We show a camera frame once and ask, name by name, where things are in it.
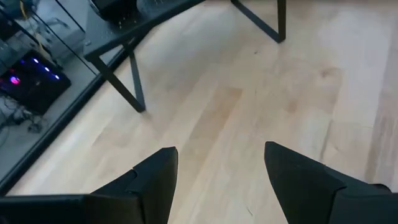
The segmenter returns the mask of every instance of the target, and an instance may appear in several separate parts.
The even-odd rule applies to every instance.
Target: desk
[[[101,75],[115,87],[136,111],[143,112],[146,106],[134,55],[135,47],[153,27],[203,1],[204,0],[138,0],[137,8],[140,13],[133,16],[128,21],[123,22],[120,26],[102,20],[102,18],[90,8],[88,11],[84,48],[85,58],[98,69]],[[238,0],[231,0],[245,16],[255,23],[255,25],[277,43],[281,43],[286,37],[286,0],[277,1],[279,33],[269,27],[248,8],[243,6],[241,2]],[[129,53],[136,97],[130,93],[111,69],[100,59],[101,55],[119,45],[123,45],[125,51]]]

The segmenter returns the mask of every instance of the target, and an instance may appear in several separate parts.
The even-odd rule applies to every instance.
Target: pink light
[[[18,85],[21,81],[19,80],[19,78],[17,77],[11,77],[10,81],[12,82],[12,84],[14,85]]]

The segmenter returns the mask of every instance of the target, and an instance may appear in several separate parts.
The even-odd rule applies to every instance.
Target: black desk
[[[135,47],[153,27],[203,1],[204,0],[138,0],[137,7],[140,14],[123,22],[120,26],[102,20],[90,8],[88,11],[84,48],[85,58],[99,70],[101,75],[115,87],[136,111],[142,112],[146,107],[137,62],[134,56]],[[269,27],[238,0],[231,0],[231,2],[252,20],[253,23],[277,43],[281,43],[286,37],[286,0],[277,1],[279,33]],[[136,98],[100,59],[101,55],[119,45],[123,45],[125,50],[129,52]]]

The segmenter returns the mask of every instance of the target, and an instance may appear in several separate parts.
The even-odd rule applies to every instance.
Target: electronic equipment
[[[269,180],[289,224],[398,223],[398,194],[267,142]]]
[[[26,49],[6,58],[3,62],[7,70],[1,72],[0,91],[32,112],[43,115],[71,85],[66,75],[35,50]]]
[[[101,18],[119,23],[138,13],[137,0],[90,0],[90,6]]]
[[[92,194],[3,197],[0,224],[166,224],[177,166],[163,148]]]

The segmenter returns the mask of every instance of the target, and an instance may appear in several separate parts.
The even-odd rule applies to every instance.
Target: light wood flooring
[[[245,4],[277,25],[276,2]],[[266,141],[398,191],[398,2],[287,9],[280,45],[228,1],[152,30],[136,49],[147,111],[106,83],[10,195],[91,192],[176,146],[169,223],[286,223]],[[133,88],[128,60],[116,74]]]

